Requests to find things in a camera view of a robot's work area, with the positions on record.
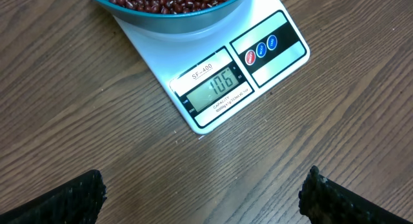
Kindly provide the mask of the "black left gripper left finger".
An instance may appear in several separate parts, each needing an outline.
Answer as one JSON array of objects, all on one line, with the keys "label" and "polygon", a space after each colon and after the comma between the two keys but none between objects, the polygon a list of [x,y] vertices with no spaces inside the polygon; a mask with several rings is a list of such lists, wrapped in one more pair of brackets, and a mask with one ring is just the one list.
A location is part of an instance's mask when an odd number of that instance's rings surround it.
[{"label": "black left gripper left finger", "polygon": [[94,224],[106,199],[103,177],[93,169],[1,214],[1,223]]}]

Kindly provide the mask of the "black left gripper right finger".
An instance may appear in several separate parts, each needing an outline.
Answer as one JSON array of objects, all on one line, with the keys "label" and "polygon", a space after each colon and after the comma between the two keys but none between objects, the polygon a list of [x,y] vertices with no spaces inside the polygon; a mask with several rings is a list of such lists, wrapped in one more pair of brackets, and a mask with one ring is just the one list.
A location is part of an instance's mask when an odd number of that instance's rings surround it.
[{"label": "black left gripper right finger", "polygon": [[322,176],[315,165],[298,197],[299,213],[311,224],[412,224]]}]

